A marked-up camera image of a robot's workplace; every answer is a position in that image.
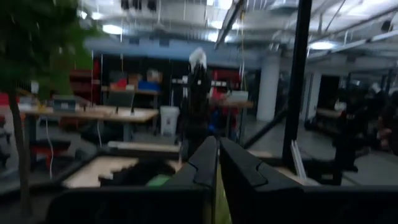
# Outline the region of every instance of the concrete floor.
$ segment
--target concrete floor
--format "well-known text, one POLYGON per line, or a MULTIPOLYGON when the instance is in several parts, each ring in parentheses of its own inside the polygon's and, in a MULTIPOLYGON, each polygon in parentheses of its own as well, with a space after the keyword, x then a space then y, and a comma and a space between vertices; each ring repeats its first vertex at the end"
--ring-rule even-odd
MULTIPOLYGON (((249 120, 246 126, 246 139, 250 138, 256 131, 262 128, 265 123, 255 120, 249 120)), ((96 147, 88 142, 80 139, 77 133, 66 133, 56 127, 50 128, 50 136, 54 139, 71 140, 72 145, 68 153, 74 154, 75 149, 84 149, 89 154, 96 152, 96 147)), ((37 131, 38 138, 46 138, 45 128, 39 128, 37 131)), ((253 145, 253 150, 267 151, 279 157, 282 155, 282 146, 284 138, 284 124, 280 124, 267 133, 260 141, 253 145)), ((172 144, 172 138, 162 136, 153 137, 151 134, 141 131, 136 134, 136 141, 138 142, 156 142, 159 144, 172 144)), ((331 139, 317 133, 305 131, 301 125, 298 129, 298 146, 302 152, 303 157, 312 157, 316 159, 332 159, 335 155, 335 150, 331 146, 331 139)), ((16 157, 12 144, 7 146, 5 141, 0 141, 2 149, 6 152, 11 152, 16 157)), ((8 167, 14 167, 17 164, 15 159, 9 160, 8 167)), ((380 152, 372 152, 370 155, 360 157, 356 161, 359 172, 346 173, 343 185, 398 185, 398 157, 392 154, 383 154, 380 152)), ((31 182, 37 183, 49 180, 49 175, 46 172, 34 172, 31 175, 31 182)), ((1 179, 0 192, 17 188, 19 181, 17 178, 1 179)))

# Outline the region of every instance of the tree trunk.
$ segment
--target tree trunk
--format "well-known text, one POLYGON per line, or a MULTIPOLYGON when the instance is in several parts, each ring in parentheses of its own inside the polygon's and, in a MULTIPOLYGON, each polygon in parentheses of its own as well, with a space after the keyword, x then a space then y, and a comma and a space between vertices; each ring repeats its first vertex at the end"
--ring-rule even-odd
POLYGON ((30 154, 24 145, 24 133, 22 132, 21 115, 17 103, 17 93, 11 88, 8 93, 9 105, 14 124, 14 137, 19 157, 19 182, 21 187, 21 218, 29 218, 32 215, 32 204, 29 193, 30 154))

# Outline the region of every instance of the blue wall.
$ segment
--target blue wall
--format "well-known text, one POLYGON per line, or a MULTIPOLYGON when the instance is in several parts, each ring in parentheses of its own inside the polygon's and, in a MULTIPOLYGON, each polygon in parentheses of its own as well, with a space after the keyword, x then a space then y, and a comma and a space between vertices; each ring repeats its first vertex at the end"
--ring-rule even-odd
MULTIPOLYGON (((197 47, 202 47, 207 55, 209 65, 222 67, 239 67, 242 62, 242 54, 233 46, 221 46, 214 51, 214 43, 187 42, 183 40, 170 40, 169 46, 159 45, 159 40, 141 39, 138 45, 130 44, 128 40, 120 42, 118 39, 102 38, 86 41, 86 46, 95 52, 107 54, 123 54, 128 56, 143 56, 151 58, 170 58, 188 60, 189 55, 197 47)), ((244 53, 245 68, 260 68, 260 53, 250 50, 244 53)))

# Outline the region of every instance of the white trash can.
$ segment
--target white trash can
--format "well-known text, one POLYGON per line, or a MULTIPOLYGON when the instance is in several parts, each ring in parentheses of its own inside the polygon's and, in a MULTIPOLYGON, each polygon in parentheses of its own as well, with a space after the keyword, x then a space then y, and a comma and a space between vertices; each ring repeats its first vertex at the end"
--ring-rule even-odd
POLYGON ((174 136, 177 129, 177 119, 180 114, 180 108, 176 106, 161 106, 160 118, 162 124, 160 126, 161 135, 174 136))

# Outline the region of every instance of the tree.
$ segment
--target tree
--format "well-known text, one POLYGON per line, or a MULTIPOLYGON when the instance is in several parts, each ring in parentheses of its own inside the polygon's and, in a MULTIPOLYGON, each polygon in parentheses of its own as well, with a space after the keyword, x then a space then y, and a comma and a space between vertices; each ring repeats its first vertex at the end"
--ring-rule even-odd
POLYGON ((84 40, 98 34, 95 27, 84 29, 80 22, 77 0, 0 1, 0 90, 8 94, 13 117, 22 217, 32 215, 30 155, 24 145, 15 86, 17 82, 35 80, 42 98, 49 96, 49 90, 72 93, 69 71, 76 62, 92 66, 84 40))

